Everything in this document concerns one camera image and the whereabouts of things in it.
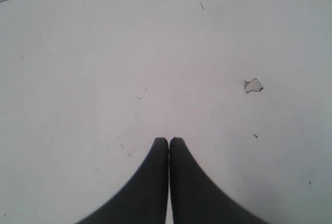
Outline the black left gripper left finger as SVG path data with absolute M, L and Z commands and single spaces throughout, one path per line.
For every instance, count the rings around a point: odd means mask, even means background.
M 165 223 L 169 192 L 169 145 L 154 140 L 129 181 L 80 223 Z

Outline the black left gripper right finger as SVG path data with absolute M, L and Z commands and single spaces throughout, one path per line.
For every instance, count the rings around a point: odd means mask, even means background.
M 182 138 L 170 141 L 169 158 L 174 223 L 265 223 L 213 183 Z

